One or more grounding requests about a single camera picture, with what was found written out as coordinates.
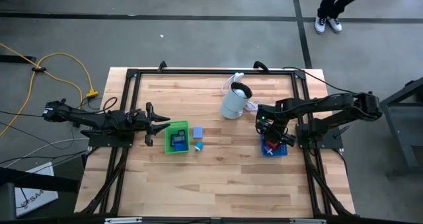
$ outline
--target wire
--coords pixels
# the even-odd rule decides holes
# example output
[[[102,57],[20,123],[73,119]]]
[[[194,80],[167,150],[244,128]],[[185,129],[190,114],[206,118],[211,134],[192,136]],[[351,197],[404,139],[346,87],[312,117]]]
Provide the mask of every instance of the wire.
[[[77,152],[77,153],[74,153],[74,154],[71,154],[71,155],[72,155],[71,157],[68,157],[68,158],[66,158],[66,159],[64,159],[64,160],[62,160],[62,161],[59,161],[59,162],[57,162],[57,163],[55,163],[55,164],[48,165],[48,166],[46,166],[46,167],[44,167],[44,168],[41,168],[41,169],[39,169],[39,170],[37,170],[37,171],[31,172],[31,173],[29,173],[29,174],[27,174],[27,175],[24,175],[24,176],[18,177],[18,178],[16,178],[16,179],[11,180],[11,181],[8,181],[8,182],[16,182],[16,181],[18,181],[18,180],[20,180],[20,179],[22,179],[22,178],[26,178],[27,176],[30,176],[31,174],[36,174],[37,172],[40,172],[41,170],[44,170],[45,168],[58,166],[58,165],[60,165],[60,164],[64,163],[65,161],[68,161],[68,160],[70,160],[70,159],[74,158],[75,156],[77,156],[77,155],[79,155],[79,154],[81,154],[81,153],[84,153],[84,152],[86,152],[86,150],[85,150],[85,151],[80,151],[80,152]]]
[[[232,83],[232,79],[235,79],[235,74],[230,76],[230,78],[228,80],[226,80],[226,82],[222,85],[222,87],[220,88],[220,91],[226,95],[226,92],[223,90],[226,86],[229,85],[229,88],[231,88],[231,83]],[[249,111],[249,112],[256,112],[258,110],[258,105],[262,104],[260,101],[248,101],[245,106],[244,109]]]
[[[28,95],[26,96],[26,100],[24,102],[24,104],[21,106],[21,108],[18,111],[18,114],[20,114],[24,108],[26,107],[26,105],[28,104],[29,98],[31,97],[31,93],[32,93],[32,86],[34,84],[34,78],[35,78],[35,72],[32,72],[31,75],[31,80],[29,82],[29,90],[28,90]],[[15,122],[15,120],[18,118],[19,115],[16,115],[10,122],[9,125],[3,129],[3,131],[0,133],[0,137],[10,128],[11,125],[13,125],[13,123]]]
[[[110,106],[108,106],[107,108],[105,108],[105,106],[108,104],[108,102],[110,102],[112,99],[114,99],[115,101],[112,103],[112,105],[110,105]],[[116,103],[117,103],[117,101],[118,101],[118,98],[117,97],[111,97],[111,98],[109,98],[105,103],[104,103],[104,106],[103,106],[103,109],[102,110],[100,110],[100,111],[96,111],[96,112],[87,112],[87,111],[84,111],[84,113],[80,113],[80,112],[70,112],[70,111],[68,111],[68,110],[62,110],[62,109],[57,109],[57,108],[55,108],[56,110],[58,110],[58,111],[63,111],[63,112],[70,112],[70,113],[73,113],[73,114],[98,114],[98,113],[100,113],[100,112],[103,112],[103,113],[106,113],[106,110],[109,110],[109,109],[111,109]]]
[[[67,157],[67,156],[70,156],[70,155],[74,155],[74,153],[72,153],[72,154],[66,154],[66,155],[58,155],[58,156],[55,156],[55,157],[43,157],[43,156],[17,157],[17,158],[13,158],[13,159],[8,159],[8,160],[6,160],[6,161],[2,161],[2,162],[0,162],[0,165],[2,165],[2,164],[4,164],[4,163],[7,163],[7,162],[9,162],[9,161],[13,161],[13,160],[15,160],[15,159],[19,159],[19,160],[21,160],[21,159],[33,159],[33,158],[40,158],[40,159],[57,159],[57,158]]]
[[[20,206],[20,207],[16,207],[16,209],[18,209],[18,208],[23,208],[23,207],[26,207],[27,205],[28,205],[28,198],[26,198],[26,195],[25,195],[25,193],[24,193],[24,190],[22,189],[22,188],[20,188],[20,191],[22,192],[22,195],[24,196],[24,199],[25,199],[25,204],[24,205],[22,205],[22,206]]]
[[[91,107],[91,105],[90,105],[90,102],[92,102],[92,101],[96,101],[96,100],[100,100],[100,99],[102,99],[102,97],[99,97],[99,98],[93,98],[93,99],[90,99],[89,97],[85,97],[82,101],[85,101],[85,100],[87,100],[86,102],[84,102],[84,103],[81,103],[81,105],[79,106],[79,108],[80,109],[82,109],[82,106],[84,106],[84,105],[86,105],[86,104],[88,104],[88,107],[89,108],[91,108],[92,110],[100,110],[100,108],[98,107],[98,108],[93,108],[93,107]]]
[[[52,54],[50,54],[50,55],[46,55],[46,56],[44,56],[41,60],[40,60],[40,62],[38,62],[38,64],[40,65],[45,59],[47,59],[47,58],[49,58],[49,57],[52,57],[52,56],[67,56],[67,57],[70,57],[70,58],[72,58],[73,60],[75,60],[79,65],[81,65],[81,67],[84,69],[84,71],[85,71],[85,74],[87,74],[87,77],[88,77],[88,82],[89,82],[89,84],[90,84],[90,89],[92,89],[92,90],[94,90],[94,88],[93,88],[93,82],[91,81],[91,76],[90,76],[90,74],[88,73],[88,71],[87,71],[87,68],[85,67],[85,65],[81,62],[81,61],[79,61],[75,56],[73,56],[73,55],[69,55],[69,54],[67,54],[67,53],[63,53],[63,52],[57,52],[57,53],[52,53]]]
[[[6,112],[6,111],[1,111],[1,110],[0,110],[0,113],[9,114],[9,115],[17,115],[17,116],[33,116],[33,117],[36,117],[36,118],[42,118],[43,117],[43,116],[40,116],[40,115],[32,115],[32,114],[15,114],[15,113],[12,113],[12,112]]]
[[[91,90],[93,91],[94,89],[93,89],[93,83],[91,82],[91,77],[90,77],[90,75],[89,75],[89,73],[88,73],[88,71],[87,71],[87,68],[76,58],[76,57],[74,57],[74,56],[71,56],[71,55],[69,55],[69,54],[66,54],[66,53],[61,53],[61,52],[59,52],[59,53],[54,53],[54,54],[50,54],[50,55],[47,55],[47,56],[44,56],[37,64],[35,64],[34,62],[32,62],[31,60],[29,60],[28,58],[26,58],[26,57],[24,57],[23,55],[21,55],[20,53],[18,53],[18,52],[16,52],[16,51],[14,51],[12,48],[10,48],[10,47],[8,47],[8,46],[6,46],[6,45],[4,45],[3,43],[0,43],[0,46],[3,46],[4,48],[6,48],[6,49],[8,49],[9,51],[11,51],[11,52],[13,52],[14,54],[16,54],[16,55],[18,55],[18,56],[20,56],[21,58],[23,58],[24,60],[26,60],[27,62],[29,62],[29,63],[31,63],[33,66],[35,66],[35,67],[37,67],[37,68],[41,68],[41,64],[42,64],[42,62],[45,60],[45,59],[47,59],[47,58],[49,58],[49,57],[52,57],[52,56],[56,56],[56,55],[63,55],[63,56],[69,56],[70,58],[72,58],[72,59],[74,59],[76,62],[78,62],[80,65],[81,65],[81,67],[84,69],[84,71],[85,71],[85,73],[87,74],[87,77],[88,77],[88,80],[89,80],[89,84],[90,84],[90,88],[91,88]],[[45,71],[44,72],[46,75],[48,75],[48,76],[50,76],[51,78],[53,78],[53,79],[55,79],[55,80],[57,80],[57,81],[61,81],[61,82],[64,82],[64,83],[67,83],[67,84],[69,84],[69,85],[72,85],[72,86],[74,86],[78,91],[79,91],[79,100],[80,100],[80,103],[82,103],[82,90],[81,90],[81,88],[79,88],[78,87],[78,85],[76,85],[75,83],[73,83],[73,82],[71,82],[71,81],[67,81],[67,80],[65,80],[65,79],[60,79],[60,78],[57,78],[57,77],[55,77],[55,76],[53,76],[51,73],[48,73],[47,71]],[[36,74],[36,72],[35,71],[33,71],[32,72],[32,75],[31,75],[31,80],[30,80],[30,86],[29,86],[29,91],[28,91],[28,95],[26,96],[26,100],[25,100],[25,102],[24,102],[24,104],[21,106],[21,108],[19,109],[19,111],[18,111],[18,113],[17,114],[20,114],[23,110],[24,110],[24,108],[25,108],[25,106],[28,104],[28,101],[29,101],[29,98],[31,97],[31,93],[32,93],[32,87],[33,87],[33,84],[34,84],[34,78],[35,78],[35,74]],[[13,125],[13,123],[15,122],[15,120],[18,118],[18,116],[19,115],[16,115],[10,122],[9,122],[9,125],[11,126],[11,125]],[[1,133],[0,133],[0,137],[9,129],[10,127],[9,126],[7,126]]]
[[[31,133],[28,133],[28,132],[26,132],[26,131],[23,131],[23,130],[21,130],[21,129],[18,129],[18,128],[14,127],[14,126],[7,125],[7,124],[5,124],[5,123],[3,123],[3,122],[0,122],[0,124],[2,124],[2,125],[4,125],[4,126],[7,126],[7,127],[9,127],[9,128],[15,129],[15,130],[17,130],[17,131],[20,131],[20,132],[22,132],[22,133],[25,133],[26,135],[32,136],[32,137],[33,137],[33,138],[35,138],[35,139],[39,139],[40,141],[43,141],[43,142],[45,142],[45,143],[47,143],[47,144],[51,145],[52,147],[54,147],[54,148],[56,148],[56,149],[60,149],[60,150],[67,149],[67,148],[64,148],[64,149],[63,149],[63,148],[56,147],[56,146],[52,145],[50,142],[46,141],[45,139],[39,138],[39,137],[37,137],[37,136],[35,136],[35,135],[32,135]]]
[[[12,163],[8,164],[7,166],[5,166],[5,168],[9,168],[10,166],[12,166],[13,164],[15,164],[16,162],[20,161],[21,159],[25,159],[26,157],[28,157],[28,156],[30,156],[30,155],[32,155],[32,154],[34,154],[35,152],[40,151],[40,150],[42,150],[42,149],[44,149],[44,148],[46,148],[46,147],[49,147],[49,146],[51,146],[51,145],[58,144],[58,143],[63,143],[63,142],[68,142],[68,141],[87,141],[87,140],[89,140],[89,138],[64,139],[64,140],[61,140],[61,141],[55,141],[55,142],[52,142],[52,143],[50,143],[50,144],[47,144],[47,145],[45,145],[45,146],[42,146],[42,147],[40,147],[40,148],[36,149],[35,151],[30,152],[29,154],[27,154],[27,155],[25,155],[25,156],[23,156],[23,157],[18,157],[18,158],[14,158],[14,159],[9,159],[8,161],[12,161],[12,160],[15,160],[15,159],[16,159],[16,160],[15,160],[15,161],[13,161]]]
[[[336,153],[338,153],[338,155],[341,157],[342,161],[344,161],[344,166],[345,166],[345,173],[348,176],[348,167],[346,166],[346,161],[344,156],[342,155],[341,152],[339,152],[337,149],[332,149],[333,151],[335,151]]]
[[[112,99],[114,99],[114,102],[113,102],[113,104],[111,105],[111,106],[109,106],[108,108],[106,108],[106,105],[112,100]],[[103,125],[101,125],[101,128],[103,128],[104,127],[104,125],[105,125],[105,123],[106,123],[106,118],[107,117],[111,117],[111,118],[113,118],[114,119],[114,121],[116,122],[116,125],[119,125],[119,121],[113,116],[113,115],[111,115],[111,114],[109,114],[109,113],[107,113],[106,112],[106,110],[108,110],[109,108],[111,108],[111,107],[113,107],[116,103],[117,103],[117,101],[118,101],[118,98],[116,98],[116,97],[111,97],[111,98],[109,98],[105,103],[104,103],[104,105],[103,105],[103,114],[105,115],[105,117],[104,117],[104,121],[103,121]]]
[[[358,107],[356,107],[356,106],[351,106],[352,108],[355,108],[355,109],[357,109],[359,112],[361,112],[364,116],[369,116],[369,117],[371,117],[371,118],[375,118],[375,119],[378,119],[378,117],[377,116],[372,116],[372,115],[370,115],[370,114],[367,114],[367,113],[365,113],[363,110],[361,110],[361,109],[359,109]]]
[[[71,125],[71,134],[72,134],[72,142],[66,148],[62,148],[62,149],[68,149],[69,147],[73,145],[73,142],[75,141],[75,136],[73,135],[73,125]]]
[[[332,87],[332,88],[334,88],[334,89],[336,89],[336,90],[339,90],[339,91],[344,91],[344,92],[347,92],[347,93],[354,93],[354,92],[349,91],[349,90],[346,90],[346,89],[339,89],[338,87],[335,87],[335,86],[331,85],[330,83],[328,83],[328,82],[326,82],[326,81],[324,81],[324,80],[322,80],[322,79],[317,78],[316,76],[314,76],[314,75],[312,75],[312,74],[310,74],[310,73],[306,72],[306,71],[305,71],[305,70],[303,70],[303,69],[296,68],[296,67],[291,67],[291,66],[283,67],[282,69],[296,69],[296,70],[302,71],[302,72],[304,72],[304,73],[306,73],[306,74],[308,74],[308,75],[312,76],[313,78],[317,79],[318,81],[320,81],[320,82],[322,82],[322,83],[325,83],[326,85],[328,85],[328,86],[330,86],[330,87]]]

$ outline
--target green basket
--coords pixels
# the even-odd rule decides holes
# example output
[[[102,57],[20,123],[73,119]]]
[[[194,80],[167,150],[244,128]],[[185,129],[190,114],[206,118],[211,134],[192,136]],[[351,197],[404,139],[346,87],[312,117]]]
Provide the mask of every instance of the green basket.
[[[190,126],[188,121],[177,121],[177,122],[168,122],[170,126],[165,129],[165,153],[166,154],[176,154],[176,153],[186,153],[190,151]],[[186,144],[188,149],[186,151],[175,151],[172,144],[172,135],[177,134],[179,130],[184,130],[186,134]]]

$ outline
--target metal stand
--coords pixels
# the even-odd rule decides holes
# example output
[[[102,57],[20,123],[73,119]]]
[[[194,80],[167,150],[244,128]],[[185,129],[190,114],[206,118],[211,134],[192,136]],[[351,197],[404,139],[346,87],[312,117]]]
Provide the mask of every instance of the metal stand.
[[[388,122],[389,129],[403,151],[406,161],[404,170],[396,170],[387,177],[423,175],[423,166],[418,163],[416,152],[423,154],[423,78],[411,81],[403,89],[381,102],[381,107]],[[416,102],[402,102],[415,96]]]

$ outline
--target blue block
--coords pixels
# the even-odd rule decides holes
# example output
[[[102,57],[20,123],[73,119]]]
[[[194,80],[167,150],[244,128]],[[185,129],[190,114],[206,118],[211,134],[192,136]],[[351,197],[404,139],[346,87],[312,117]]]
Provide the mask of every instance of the blue block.
[[[185,143],[185,135],[172,135],[172,144]]]
[[[173,147],[175,151],[186,151],[188,150],[188,146],[186,143],[176,143]]]
[[[203,143],[202,142],[197,142],[196,150],[197,151],[201,151],[202,149],[203,149]]]
[[[194,139],[201,139],[203,138],[203,128],[202,127],[193,127],[193,135],[192,138]]]

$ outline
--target small blue box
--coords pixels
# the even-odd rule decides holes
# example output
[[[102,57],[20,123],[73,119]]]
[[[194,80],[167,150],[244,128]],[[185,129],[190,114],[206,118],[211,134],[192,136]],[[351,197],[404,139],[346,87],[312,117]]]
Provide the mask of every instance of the small blue box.
[[[267,152],[267,145],[266,141],[264,140],[264,136],[260,135],[261,145],[262,145],[262,154],[265,157],[279,157],[279,156],[287,156],[288,155],[288,148],[286,147],[286,144],[282,144],[279,148],[272,151],[272,154]]]
[[[194,139],[203,138],[203,128],[202,127],[193,127],[192,138],[194,138]]]
[[[172,135],[172,144],[186,143],[185,135]]]
[[[203,143],[202,142],[197,142],[196,150],[197,151],[201,151],[202,149],[203,149]]]
[[[186,143],[175,143],[173,149],[175,151],[186,151],[188,150],[188,146]]]

